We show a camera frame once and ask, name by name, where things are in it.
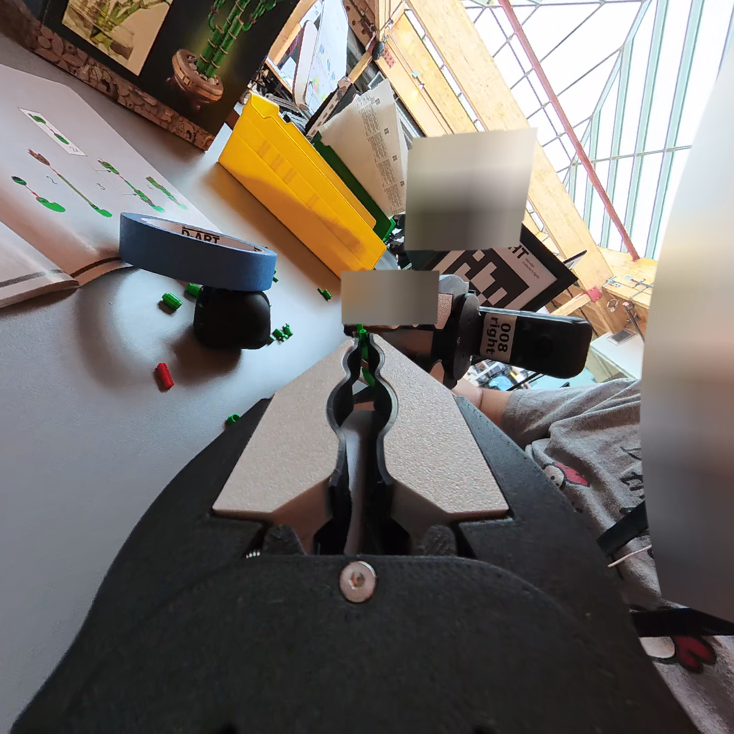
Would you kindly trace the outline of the green plastic bin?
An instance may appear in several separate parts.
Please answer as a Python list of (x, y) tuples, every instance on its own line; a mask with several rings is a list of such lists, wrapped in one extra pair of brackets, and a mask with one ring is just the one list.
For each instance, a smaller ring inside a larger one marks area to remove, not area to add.
[(396, 227), (396, 221), (387, 216), (381, 208), (373, 200), (372, 196), (364, 189), (361, 183), (354, 177), (349, 168), (339, 158), (335, 151), (322, 142), (322, 136), (317, 133), (313, 138), (313, 146), (322, 158), (334, 170), (337, 176), (343, 181), (346, 187), (353, 193), (370, 215), (375, 219), (373, 232), (380, 237), (383, 242), (387, 242), (391, 233)]

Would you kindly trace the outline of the red ceiling pipe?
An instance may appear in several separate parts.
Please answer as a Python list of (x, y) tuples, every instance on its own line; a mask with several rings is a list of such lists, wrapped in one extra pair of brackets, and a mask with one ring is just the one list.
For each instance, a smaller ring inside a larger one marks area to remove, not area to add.
[(620, 234), (620, 237), (622, 239), (622, 243), (625, 246), (626, 250), (630, 254), (633, 261), (637, 261), (640, 259), (640, 256), (634, 247), (629, 234), (627, 230), (625, 229), (625, 225), (622, 223), (622, 220), (619, 218), (618, 213), (616, 212), (614, 205), (609, 198), (609, 195), (607, 194), (604, 186), (601, 184), (601, 181), (595, 172), (594, 166), (589, 160), (588, 155), (586, 154), (583, 145), (579, 138), (577, 137), (574, 127), (569, 121), (563, 106), (560, 104), (558, 97), (556, 96), (554, 89), (547, 78), (546, 72), (543, 69), (541, 61), (538, 59), (536, 53), (534, 52), (530, 41), (528, 40), (526, 36), (526, 32), (523, 29), (522, 23), (520, 23), (520, 20), (518, 19), (518, 16), (515, 14), (515, 11), (513, 10), (512, 4), (510, 1), (499, 1), (500, 6), (502, 7), (503, 11), (505, 12), (505, 15), (508, 18), (509, 23), (511, 24), (513, 31), (515, 32), (515, 36), (518, 38), (518, 41), (523, 48), (523, 51), (527, 55), (528, 61), (531, 64), (531, 67), (533, 71), (536, 73), (539, 83), (544, 89), (544, 92), (546, 93), (548, 100), (550, 102), (550, 105), (554, 109), (556, 115), (558, 115), (562, 127), (564, 128), (564, 133), (568, 136), (570, 139), (570, 142), (572, 143), (576, 157), (578, 158), (579, 162), (582, 164), (584, 170), (586, 170), (587, 177), (592, 184), (594, 190), (598, 193), (600, 196), (603, 206), (606, 210), (607, 215), (609, 216), (611, 222), (616, 227), (617, 231)]

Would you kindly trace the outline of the blue masking tape roll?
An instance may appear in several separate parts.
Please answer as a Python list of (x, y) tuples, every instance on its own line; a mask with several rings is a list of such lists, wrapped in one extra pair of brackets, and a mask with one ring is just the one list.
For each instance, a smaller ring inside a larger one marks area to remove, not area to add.
[(277, 262), (267, 247), (134, 213), (120, 215), (119, 255), (142, 270), (234, 291), (270, 289)]

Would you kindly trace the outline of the white flip chart board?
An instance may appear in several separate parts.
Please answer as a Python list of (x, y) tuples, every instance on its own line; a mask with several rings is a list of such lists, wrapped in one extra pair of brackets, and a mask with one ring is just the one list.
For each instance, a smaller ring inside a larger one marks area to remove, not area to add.
[(314, 114), (346, 76), (349, 22), (343, 2), (318, 3), (306, 15), (303, 26), (293, 97), (302, 111)]

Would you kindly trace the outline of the person's right forearm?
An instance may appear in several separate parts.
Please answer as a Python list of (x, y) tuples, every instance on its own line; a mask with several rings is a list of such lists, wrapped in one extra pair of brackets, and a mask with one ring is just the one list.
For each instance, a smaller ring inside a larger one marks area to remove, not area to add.
[(467, 380), (460, 380), (452, 389), (455, 396), (467, 399), (494, 425), (502, 429), (502, 419), (512, 393), (509, 391), (480, 388)]

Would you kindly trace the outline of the yellow plastic bin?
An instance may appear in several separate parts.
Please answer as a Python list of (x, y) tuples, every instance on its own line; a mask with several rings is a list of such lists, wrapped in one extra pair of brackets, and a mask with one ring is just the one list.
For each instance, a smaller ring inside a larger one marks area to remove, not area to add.
[(375, 218), (276, 103), (250, 94), (219, 163), (337, 276), (385, 252)]

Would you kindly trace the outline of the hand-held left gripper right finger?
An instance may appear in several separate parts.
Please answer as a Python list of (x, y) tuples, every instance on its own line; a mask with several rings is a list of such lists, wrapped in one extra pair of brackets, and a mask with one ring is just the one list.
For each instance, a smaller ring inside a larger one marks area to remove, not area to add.
[(454, 394), (379, 335), (370, 336), (377, 439), (390, 517), (416, 547), (432, 526), (505, 518), (509, 506)]

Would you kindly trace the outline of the lego instruction booklet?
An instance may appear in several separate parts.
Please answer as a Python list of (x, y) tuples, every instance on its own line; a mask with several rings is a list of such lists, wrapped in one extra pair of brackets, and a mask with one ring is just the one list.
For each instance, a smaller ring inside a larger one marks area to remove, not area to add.
[(122, 212), (219, 232), (72, 89), (2, 66), (2, 306), (121, 268)]

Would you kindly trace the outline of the white paper sheets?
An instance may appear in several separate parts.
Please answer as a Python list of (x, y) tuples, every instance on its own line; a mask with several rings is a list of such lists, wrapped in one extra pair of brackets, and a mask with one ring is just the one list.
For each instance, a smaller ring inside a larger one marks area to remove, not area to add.
[(405, 211), (408, 148), (388, 80), (355, 96), (320, 132), (385, 215)]

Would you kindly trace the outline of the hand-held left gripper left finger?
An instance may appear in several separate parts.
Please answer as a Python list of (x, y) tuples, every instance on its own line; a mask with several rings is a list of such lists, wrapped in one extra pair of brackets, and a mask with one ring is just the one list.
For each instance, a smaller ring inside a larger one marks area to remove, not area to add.
[(273, 395), (213, 505), (291, 527), (308, 553), (341, 554), (352, 519), (342, 424), (361, 367), (350, 338)]

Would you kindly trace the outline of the black lego set box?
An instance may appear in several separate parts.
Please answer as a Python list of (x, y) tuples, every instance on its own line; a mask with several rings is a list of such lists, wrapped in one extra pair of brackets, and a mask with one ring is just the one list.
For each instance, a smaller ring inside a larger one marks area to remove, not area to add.
[(206, 151), (295, 1), (12, 2), (37, 55)]

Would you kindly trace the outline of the black rounded object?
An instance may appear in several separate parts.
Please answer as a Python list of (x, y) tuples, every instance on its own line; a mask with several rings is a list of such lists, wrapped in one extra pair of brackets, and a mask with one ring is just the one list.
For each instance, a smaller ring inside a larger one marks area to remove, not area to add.
[(263, 291), (202, 286), (193, 330), (197, 340), (211, 348), (260, 349), (272, 342), (270, 301)]

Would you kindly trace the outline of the green lego bamboo stalk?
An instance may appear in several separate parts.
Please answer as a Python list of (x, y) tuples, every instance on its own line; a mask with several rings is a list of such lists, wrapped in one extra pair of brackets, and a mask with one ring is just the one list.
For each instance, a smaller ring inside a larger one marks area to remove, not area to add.
[(381, 353), (374, 344), (373, 335), (368, 332), (364, 325), (357, 325), (355, 337), (358, 341), (359, 380), (374, 391), (376, 375), (382, 359)]

